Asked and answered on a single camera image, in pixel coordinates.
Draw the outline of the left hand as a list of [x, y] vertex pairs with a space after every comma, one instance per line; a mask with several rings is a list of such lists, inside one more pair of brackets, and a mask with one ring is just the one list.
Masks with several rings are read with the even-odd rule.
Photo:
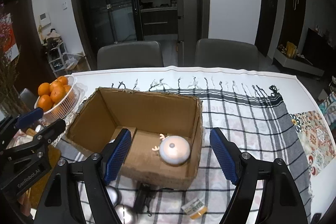
[[32, 218], [31, 215], [31, 203], [26, 192], [24, 192], [19, 198], [18, 202], [20, 204], [20, 211], [23, 215]]

